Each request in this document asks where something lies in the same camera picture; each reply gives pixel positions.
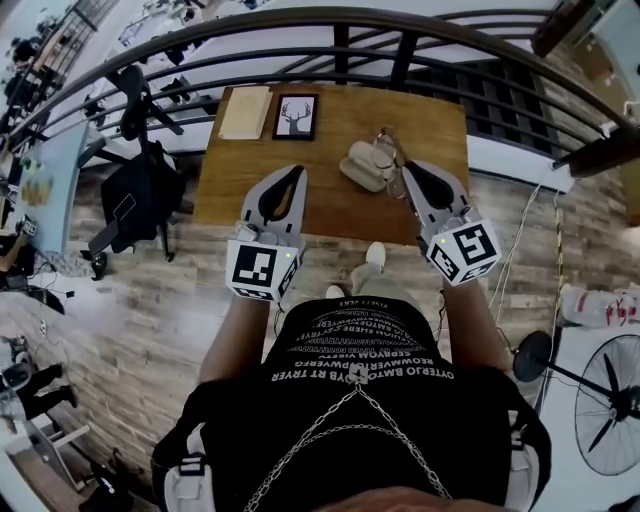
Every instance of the shoe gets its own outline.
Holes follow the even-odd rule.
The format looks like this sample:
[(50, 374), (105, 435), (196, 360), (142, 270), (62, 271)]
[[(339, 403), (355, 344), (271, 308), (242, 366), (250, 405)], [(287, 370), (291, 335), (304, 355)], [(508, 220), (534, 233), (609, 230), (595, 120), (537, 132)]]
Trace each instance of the shoe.
[(74, 409), (77, 408), (78, 397), (74, 393), (73, 389), (71, 389), (71, 386), (62, 386), (60, 389), (67, 393), (65, 400), (71, 404), (71, 407), (73, 407)]
[(62, 367), (61, 363), (52, 364), (51, 368), (56, 369), (56, 379), (59, 379), (60, 377), (62, 377), (62, 374), (64, 373), (64, 368)]
[(327, 299), (341, 299), (344, 297), (344, 292), (337, 284), (332, 284), (327, 288), (327, 293), (324, 294)]
[(95, 258), (93, 258), (93, 260), (91, 260), (91, 268), (96, 274), (96, 276), (92, 277), (91, 280), (100, 281), (107, 271), (107, 255), (101, 252)]
[(384, 264), (387, 261), (387, 251), (382, 242), (373, 242), (367, 250), (367, 263), (380, 265), (380, 272), (384, 271)]

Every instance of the strap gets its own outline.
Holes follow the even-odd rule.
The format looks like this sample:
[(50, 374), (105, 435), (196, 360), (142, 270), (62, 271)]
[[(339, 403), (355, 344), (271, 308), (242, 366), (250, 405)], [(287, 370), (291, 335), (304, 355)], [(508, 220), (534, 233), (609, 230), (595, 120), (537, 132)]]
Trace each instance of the strap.
[(167, 512), (215, 512), (211, 467), (200, 423), (187, 437), (187, 452), (179, 466), (171, 468), (164, 478), (164, 501)]
[(522, 440), (518, 411), (509, 411), (511, 425), (511, 469), (504, 506), (510, 510), (527, 512), (533, 506), (540, 479), (540, 461), (535, 449)]
[(533, 506), (540, 478), (538, 454), (529, 445), (511, 451), (511, 471), (504, 506), (510, 510), (527, 512)]

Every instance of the deer head picture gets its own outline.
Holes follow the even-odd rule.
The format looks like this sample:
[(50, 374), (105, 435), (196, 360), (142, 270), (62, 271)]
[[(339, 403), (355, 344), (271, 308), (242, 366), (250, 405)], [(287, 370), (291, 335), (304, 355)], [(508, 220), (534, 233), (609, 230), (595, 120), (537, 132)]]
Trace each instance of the deer head picture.
[(312, 139), (317, 96), (281, 96), (273, 137)]

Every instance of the picture frame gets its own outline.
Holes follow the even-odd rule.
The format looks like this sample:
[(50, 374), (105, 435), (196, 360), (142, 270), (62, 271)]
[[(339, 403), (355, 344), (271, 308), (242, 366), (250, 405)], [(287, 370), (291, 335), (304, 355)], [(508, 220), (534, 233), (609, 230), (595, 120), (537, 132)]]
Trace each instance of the picture frame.
[(313, 140), (317, 114), (317, 94), (282, 94), (278, 98), (273, 138), (275, 140)]

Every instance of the chain necklace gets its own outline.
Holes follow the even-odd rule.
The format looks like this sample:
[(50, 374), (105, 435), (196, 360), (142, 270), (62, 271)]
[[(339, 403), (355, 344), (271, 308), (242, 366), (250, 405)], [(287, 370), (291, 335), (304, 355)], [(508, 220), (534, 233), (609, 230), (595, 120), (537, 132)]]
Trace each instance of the chain necklace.
[[(313, 434), (316, 428), (318, 428), (331, 414), (336, 412), (342, 404), (348, 402), (356, 395), (362, 396), (365, 400), (367, 400), (371, 404), (371, 406), (374, 409), (378, 410), (380, 414), (382, 414), (383, 418), (387, 420), (389, 425), (391, 425), (392, 430), (385, 429), (382, 427), (377, 427), (375, 425), (359, 423), (359, 424), (334, 427), (334, 428), (325, 430), (324, 432), (321, 432), (319, 434), (316, 434), (313, 437), (311, 436), (311, 434)], [(436, 474), (436, 472), (429, 468), (429, 466), (424, 460), (424, 457), (422, 456), (422, 453), (420, 453), (420, 450), (418, 449), (418, 447), (415, 444), (413, 444), (413, 442), (411, 442), (411, 440), (406, 435), (402, 433), (402, 431), (398, 428), (398, 425), (396, 424), (394, 419), (391, 416), (389, 416), (389, 414), (387, 414), (387, 412), (380, 406), (380, 404), (362, 390), (360, 383), (356, 382), (355, 389), (351, 393), (348, 393), (345, 396), (343, 396), (339, 402), (333, 404), (331, 407), (329, 407), (327, 412), (325, 412), (322, 416), (316, 419), (313, 425), (311, 425), (311, 427), (309, 427), (307, 431), (304, 434), (302, 434), (302, 436), (300, 437), (298, 442), (293, 446), (293, 448), (291, 448), (286, 453), (286, 455), (278, 461), (278, 463), (273, 467), (273, 469), (269, 472), (267, 477), (264, 479), (262, 484), (260, 484), (260, 487), (258, 487), (258, 490), (251, 497), (247, 505), (244, 507), (244, 512), (254, 512), (258, 508), (258, 504), (260, 503), (260, 500), (267, 494), (267, 492), (269, 492), (269, 488), (271, 487), (271, 484), (280, 476), (280, 473), (282, 473), (282, 469), (284, 468), (284, 466), (286, 466), (286, 464), (291, 460), (291, 458), (299, 450), (313, 443), (314, 441), (317, 441), (318, 439), (322, 439), (323, 437), (328, 436), (329, 434), (333, 434), (333, 433), (341, 432), (345, 430), (352, 430), (352, 429), (373, 430), (376, 432), (380, 432), (382, 434), (389, 435), (391, 437), (394, 437), (402, 441), (402, 443), (411, 452), (411, 455), (413, 455), (413, 457), (418, 461), (418, 464), (420, 464), (422, 469), (424, 469), (424, 472), (427, 474), (427, 477), (429, 478), (429, 482), (431, 483), (433, 488), (438, 492), (438, 494), (442, 498), (451, 499), (451, 495), (447, 492), (444, 485), (442, 485), (442, 483), (440, 482), (440, 479), (438, 478), (438, 475)]]

